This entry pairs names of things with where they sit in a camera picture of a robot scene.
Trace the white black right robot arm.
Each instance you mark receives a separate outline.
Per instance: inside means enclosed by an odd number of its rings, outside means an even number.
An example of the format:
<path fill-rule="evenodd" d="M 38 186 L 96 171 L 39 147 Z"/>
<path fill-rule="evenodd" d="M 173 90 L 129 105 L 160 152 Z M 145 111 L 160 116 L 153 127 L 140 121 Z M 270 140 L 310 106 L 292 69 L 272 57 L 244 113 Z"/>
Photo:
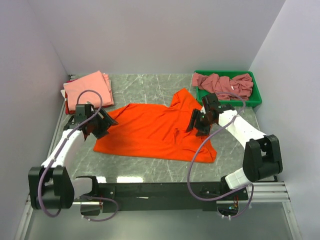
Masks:
<path fill-rule="evenodd" d="M 244 148 L 242 167 L 221 178 L 222 198 L 230 200 L 238 188 L 283 171 L 279 139 L 256 129 L 233 106 L 220 103 L 217 95 L 210 93 L 202 97 L 202 109 L 192 111 L 186 131 L 196 129 L 196 136 L 206 137 L 203 142 L 207 143 L 213 137 L 213 124 L 227 130 Z"/>

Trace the folded white t-shirt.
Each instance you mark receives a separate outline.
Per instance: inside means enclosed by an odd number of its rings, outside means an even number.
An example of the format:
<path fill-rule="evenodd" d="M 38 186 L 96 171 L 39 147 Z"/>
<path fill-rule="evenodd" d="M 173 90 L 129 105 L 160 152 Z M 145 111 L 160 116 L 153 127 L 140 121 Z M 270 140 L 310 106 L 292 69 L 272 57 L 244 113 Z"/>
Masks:
<path fill-rule="evenodd" d="M 60 91 L 61 95 L 64 97 L 64 100 L 68 100 L 68 96 L 72 94 L 72 87 L 70 86 L 71 82 L 67 82 L 63 84 L 63 89 Z"/>

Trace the green plastic tray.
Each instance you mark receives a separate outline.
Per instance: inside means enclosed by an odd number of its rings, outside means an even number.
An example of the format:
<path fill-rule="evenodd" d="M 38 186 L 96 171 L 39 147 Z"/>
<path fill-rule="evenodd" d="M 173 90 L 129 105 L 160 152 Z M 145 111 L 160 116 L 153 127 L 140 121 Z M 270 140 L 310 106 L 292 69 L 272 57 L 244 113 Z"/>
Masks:
<path fill-rule="evenodd" d="M 253 85 L 251 96 L 249 97 L 248 100 L 244 100 L 245 104 L 247 107 L 256 107 L 262 103 L 262 97 L 260 95 L 258 85 L 256 83 L 254 74 L 251 71 L 196 70 L 194 73 L 198 73 L 198 74 L 205 75 L 205 76 L 209 76 L 213 73 L 216 73 L 220 77 L 227 76 L 230 78 L 233 78 L 237 75 L 249 74 L 252 77 L 254 85 Z M 207 92 L 206 90 L 199 89 L 197 86 L 195 86 L 195 89 L 196 89 L 196 100 L 201 104 L 202 98 L 210 93 Z M 242 101 L 239 100 L 238 98 L 231 99 L 231 100 L 219 100 L 219 101 L 222 104 L 230 104 L 234 107 L 241 107 L 243 105 Z"/>

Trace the dusty rose t-shirt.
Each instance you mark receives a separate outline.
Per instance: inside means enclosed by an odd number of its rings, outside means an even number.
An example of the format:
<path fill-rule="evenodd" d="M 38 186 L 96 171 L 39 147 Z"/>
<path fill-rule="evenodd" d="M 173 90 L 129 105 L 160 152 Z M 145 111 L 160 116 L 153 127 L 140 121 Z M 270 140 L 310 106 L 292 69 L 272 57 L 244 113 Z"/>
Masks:
<path fill-rule="evenodd" d="M 205 90 L 210 94 L 218 94 L 219 100 L 236 100 L 237 95 L 247 101 L 252 94 L 254 82 L 248 74 L 236 75 L 232 78 L 228 76 L 219 76 L 217 73 L 203 75 L 194 73 L 192 76 L 192 86 Z"/>

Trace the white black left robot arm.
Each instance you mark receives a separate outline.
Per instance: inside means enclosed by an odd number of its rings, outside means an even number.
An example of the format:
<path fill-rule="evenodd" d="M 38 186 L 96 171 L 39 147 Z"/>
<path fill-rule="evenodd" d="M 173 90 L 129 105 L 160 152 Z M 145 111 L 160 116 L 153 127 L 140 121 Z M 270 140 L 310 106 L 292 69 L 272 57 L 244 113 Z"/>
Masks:
<path fill-rule="evenodd" d="M 93 109 L 90 103 L 78 104 L 63 128 L 61 139 L 41 166 L 28 172 L 31 206 L 35 210 L 62 210 L 72 206 L 74 199 L 84 196 L 88 201 L 100 195 L 95 176 L 80 176 L 72 180 L 68 169 L 76 153 L 89 135 L 105 137 L 118 122 L 104 109 Z"/>

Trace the orange t-shirt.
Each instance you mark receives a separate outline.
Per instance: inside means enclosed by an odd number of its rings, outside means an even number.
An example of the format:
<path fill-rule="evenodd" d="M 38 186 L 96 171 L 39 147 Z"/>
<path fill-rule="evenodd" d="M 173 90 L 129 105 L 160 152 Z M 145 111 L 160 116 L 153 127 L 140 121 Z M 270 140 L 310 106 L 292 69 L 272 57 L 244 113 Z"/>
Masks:
<path fill-rule="evenodd" d="M 98 139 L 93 150 L 98 153 L 165 159 L 197 163 L 213 163 L 217 151 L 197 130 L 186 132 L 193 109 L 201 109 L 197 100 L 183 88 L 176 92 L 170 106 L 130 103 L 109 112 L 118 125 Z"/>

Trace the black base crossbar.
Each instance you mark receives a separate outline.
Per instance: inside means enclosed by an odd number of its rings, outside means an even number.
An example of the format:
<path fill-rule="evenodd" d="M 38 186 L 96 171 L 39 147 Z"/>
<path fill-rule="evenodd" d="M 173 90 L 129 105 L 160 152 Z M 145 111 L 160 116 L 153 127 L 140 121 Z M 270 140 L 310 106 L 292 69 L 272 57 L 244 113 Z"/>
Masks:
<path fill-rule="evenodd" d="M 191 182 L 193 192 L 201 198 L 215 198 L 227 193 L 221 182 Z M 216 201 L 200 201 L 194 198 L 186 182 L 165 183 L 99 183 L 94 197 L 115 200 L 120 211 L 166 211 L 203 210 L 216 211 Z M 249 199 L 246 187 L 240 188 L 219 201 L 246 201 Z M 114 213 L 117 206 L 110 201 L 85 199 L 77 200 L 80 213 L 84 216 L 98 216 L 100 213 Z"/>

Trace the folded pink t-shirt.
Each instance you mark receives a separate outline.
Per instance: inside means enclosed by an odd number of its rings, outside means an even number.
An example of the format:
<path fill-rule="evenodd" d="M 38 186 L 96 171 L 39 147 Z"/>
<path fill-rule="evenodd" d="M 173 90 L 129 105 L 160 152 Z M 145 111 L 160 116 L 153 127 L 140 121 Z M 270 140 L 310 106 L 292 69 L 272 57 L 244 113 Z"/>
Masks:
<path fill-rule="evenodd" d="M 110 107 L 114 105 L 112 86 L 109 75 L 100 71 L 76 78 L 73 89 L 78 91 L 77 104 L 87 102 L 97 109 L 99 106 Z"/>

